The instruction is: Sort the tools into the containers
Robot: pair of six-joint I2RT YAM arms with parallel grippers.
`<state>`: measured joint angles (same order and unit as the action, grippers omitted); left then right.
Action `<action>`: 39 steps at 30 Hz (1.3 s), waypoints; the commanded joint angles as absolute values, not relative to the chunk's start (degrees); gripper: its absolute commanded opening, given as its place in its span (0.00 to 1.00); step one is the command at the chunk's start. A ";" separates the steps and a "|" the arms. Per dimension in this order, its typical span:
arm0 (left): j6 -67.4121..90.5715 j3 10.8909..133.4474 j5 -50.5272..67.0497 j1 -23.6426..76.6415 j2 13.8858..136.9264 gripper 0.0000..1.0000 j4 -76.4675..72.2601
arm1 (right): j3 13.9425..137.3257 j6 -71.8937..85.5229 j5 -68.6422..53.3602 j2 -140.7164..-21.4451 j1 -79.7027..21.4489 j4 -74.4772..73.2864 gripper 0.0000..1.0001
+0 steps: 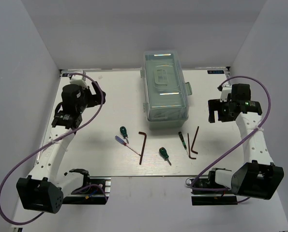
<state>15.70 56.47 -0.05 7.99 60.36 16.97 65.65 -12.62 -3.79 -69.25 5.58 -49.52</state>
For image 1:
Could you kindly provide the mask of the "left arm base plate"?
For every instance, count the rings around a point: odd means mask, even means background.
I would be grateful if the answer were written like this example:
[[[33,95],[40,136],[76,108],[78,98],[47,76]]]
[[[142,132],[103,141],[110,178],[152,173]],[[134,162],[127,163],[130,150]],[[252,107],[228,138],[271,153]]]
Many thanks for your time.
[[[75,194],[71,194],[63,199],[65,205],[105,205],[109,199],[111,178],[110,177],[96,177],[90,178],[88,188],[81,190]]]

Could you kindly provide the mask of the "medium red hex key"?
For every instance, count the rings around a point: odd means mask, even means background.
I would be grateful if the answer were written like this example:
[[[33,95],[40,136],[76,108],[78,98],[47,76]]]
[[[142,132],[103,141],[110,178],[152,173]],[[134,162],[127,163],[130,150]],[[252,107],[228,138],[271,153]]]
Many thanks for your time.
[[[198,135],[198,131],[199,131],[199,126],[197,126],[197,129],[196,129],[196,132],[195,132],[195,135],[194,135],[194,138],[193,138],[193,142],[192,142],[192,145],[191,145],[191,152],[194,153],[194,154],[198,154],[198,152],[194,150],[194,146],[195,146],[196,138],[197,138],[197,135]]]

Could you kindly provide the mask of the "green toolbox with clear lid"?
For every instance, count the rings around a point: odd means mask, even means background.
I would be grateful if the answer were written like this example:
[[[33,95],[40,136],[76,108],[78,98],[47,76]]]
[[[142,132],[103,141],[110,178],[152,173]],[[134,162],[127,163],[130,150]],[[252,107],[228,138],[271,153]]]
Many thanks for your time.
[[[146,118],[151,130],[180,128],[189,118],[190,84],[185,81],[178,53],[146,51],[141,78]]]

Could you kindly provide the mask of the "stubby green screwdriver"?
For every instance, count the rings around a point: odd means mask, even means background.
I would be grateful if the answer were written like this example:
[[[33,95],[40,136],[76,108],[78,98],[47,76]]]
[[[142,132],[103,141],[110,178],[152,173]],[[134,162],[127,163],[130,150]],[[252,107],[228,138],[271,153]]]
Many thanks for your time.
[[[120,127],[120,133],[122,134],[123,138],[126,140],[127,144],[129,144],[128,141],[128,134],[125,126]]]
[[[164,147],[161,147],[159,149],[160,156],[171,165],[171,162],[169,161],[169,155],[167,154],[167,150]]]

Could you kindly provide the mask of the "slim green black screwdriver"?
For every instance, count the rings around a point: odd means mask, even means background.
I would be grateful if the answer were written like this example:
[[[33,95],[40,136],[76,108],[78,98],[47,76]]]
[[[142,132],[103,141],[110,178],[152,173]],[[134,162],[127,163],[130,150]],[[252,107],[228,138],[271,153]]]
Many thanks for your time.
[[[180,138],[180,141],[181,141],[181,143],[182,143],[184,149],[187,150],[187,146],[186,146],[186,143],[185,143],[185,140],[184,140],[184,137],[183,137],[183,134],[182,134],[181,131],[178,132],[178,136],[179,136],[179,138]]]

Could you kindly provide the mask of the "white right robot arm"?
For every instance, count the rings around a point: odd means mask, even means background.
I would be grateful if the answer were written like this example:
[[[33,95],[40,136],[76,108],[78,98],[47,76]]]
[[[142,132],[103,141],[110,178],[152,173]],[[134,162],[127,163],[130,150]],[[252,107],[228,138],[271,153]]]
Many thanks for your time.
[[[225,85],[219,88],[221,97],[208,101],[209,122],[236,122],[243,141],[244,163],[236,171],[213,168],[208,189],[214,193],[224,187],[238,196],[269,200],[284,177],[282,167],[276,166],[266,146],[260,128],[262,109],[251,100],[248,84]]]

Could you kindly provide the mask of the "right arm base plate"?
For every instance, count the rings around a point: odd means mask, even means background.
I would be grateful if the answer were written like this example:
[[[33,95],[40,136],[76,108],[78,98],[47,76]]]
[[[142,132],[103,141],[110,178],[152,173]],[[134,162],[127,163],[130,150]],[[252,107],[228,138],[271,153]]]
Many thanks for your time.
[[[193,185],[194,188],[221,189],[223,186],[210,183],[207,175],[202,176]],[[238,200],[230,190],[227,191],[203,191],[191,189],[192,206],[222,206],[237,205]]]

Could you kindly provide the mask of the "blue handled screwdriver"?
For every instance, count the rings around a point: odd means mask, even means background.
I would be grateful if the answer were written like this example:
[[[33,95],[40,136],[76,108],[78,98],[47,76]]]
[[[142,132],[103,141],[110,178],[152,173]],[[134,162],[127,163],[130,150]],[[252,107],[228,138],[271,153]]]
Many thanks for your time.
[[[120,143],[121,145],[127,147],[128,149],[130,149],[131,151],[133,151],[134,153],[136,153],[137,155],[140,156],[140,154],[135,151],[133,148],[131,148],[122,138],[120,138],[119,136],[115,136],[115,140]]]

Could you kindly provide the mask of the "large red hex key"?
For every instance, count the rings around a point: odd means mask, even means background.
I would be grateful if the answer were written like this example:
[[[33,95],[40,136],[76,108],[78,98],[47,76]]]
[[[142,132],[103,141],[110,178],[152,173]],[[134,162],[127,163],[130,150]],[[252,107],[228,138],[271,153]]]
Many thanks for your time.
[[[144,136],[143,145],[142,145],[141,154],[140,154],[140,160],[139,160],[139,165],[141,165],[142,164],[142,160],[143,160],[146,140],[147,140],[147,134],[142,132],[142,131],[139,131],[138,134]]]

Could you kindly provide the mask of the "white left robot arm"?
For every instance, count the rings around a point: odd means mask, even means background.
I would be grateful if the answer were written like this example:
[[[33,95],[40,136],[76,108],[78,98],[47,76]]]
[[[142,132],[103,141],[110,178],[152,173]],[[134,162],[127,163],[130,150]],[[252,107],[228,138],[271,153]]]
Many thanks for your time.
[[[57,105],[51,123],[49,147],[44,149],[26,178],[17,181],[22,206],[26,210],[57,213],[65,197],[78,190],[85,193],[91,188],[89,172],[73,168],[58,178],[58,170],[67,147],[82,122],[86,108],[105,102],[105,92],[94,83],[95,94],[89,87],[68,84],[62,89],[62,101]]]

